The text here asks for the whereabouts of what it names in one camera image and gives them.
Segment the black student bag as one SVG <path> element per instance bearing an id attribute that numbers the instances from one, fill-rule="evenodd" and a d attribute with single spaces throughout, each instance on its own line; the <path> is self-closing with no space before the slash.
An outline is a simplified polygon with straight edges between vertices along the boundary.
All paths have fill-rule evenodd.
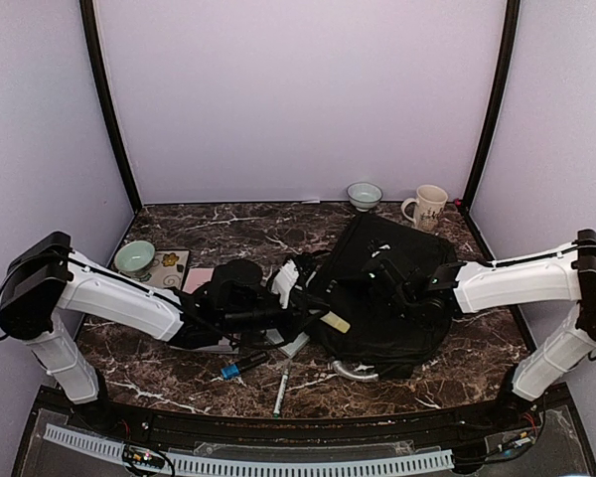
<path id="1" fill-rule="evenodd" d="M 452 298 L 428 288 L 433 273 L 456 260 L 445 238 L 357 216 L 308 285 L 350 328 L 317 319 L 306 332 L 337 360 L 372 366 L 383 380 L 407 380 L 435 355 L 459 313 Z"/>

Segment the yellow highlighter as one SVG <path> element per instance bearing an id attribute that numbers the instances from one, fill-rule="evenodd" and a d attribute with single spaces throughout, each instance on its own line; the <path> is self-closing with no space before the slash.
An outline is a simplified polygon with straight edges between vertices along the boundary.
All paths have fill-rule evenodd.
<path id="1" fill-rule="evenodd" d="M 321 317 L 320 321 L 343 334 L 346 334 L 351 328 L 351 324 L 348 321 L 332 311 Z"/>

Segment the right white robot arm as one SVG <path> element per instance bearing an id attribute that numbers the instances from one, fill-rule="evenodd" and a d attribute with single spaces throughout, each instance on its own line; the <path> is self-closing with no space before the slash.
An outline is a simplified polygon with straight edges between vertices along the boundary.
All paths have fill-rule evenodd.
<path id="1" fill-rule="evenodd" d="M 551 311 L 548 336 L 507 373 L 487 422 L 507 431 L 525 405 L 596 351 L 596 231 L 541 252 L 502 260 L 458 260 L 428 271 L 396 249 L 373 254 L 364 272 L 385 299 L 423 323 L 443 313 L 472 315 L 493 308 Z"/>

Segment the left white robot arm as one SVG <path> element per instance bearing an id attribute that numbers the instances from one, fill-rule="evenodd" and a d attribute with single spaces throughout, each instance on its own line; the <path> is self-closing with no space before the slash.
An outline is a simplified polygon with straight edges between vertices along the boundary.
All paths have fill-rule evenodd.
<path id="1" fill-rule="evenodd" d="M 81 405 L 80 414 L 99 433 L 120 424 L 119 409 L 105 399 L 105 384 L 78 350 L 59 311 L 97 316 L 183 350 L 222 339 L 236 345 L 240 335 L 276 329 L 290 343 L 328 305 L 307 289 L 307 271 L 295 260 L 277 270 L 270 285 L 247 259 L 216 267 L 193 292 L 160 289 L 101 267 L 53 232 L 9 267 L 0 287 L 0 329 L 28 346 L 45 371 Z"/>

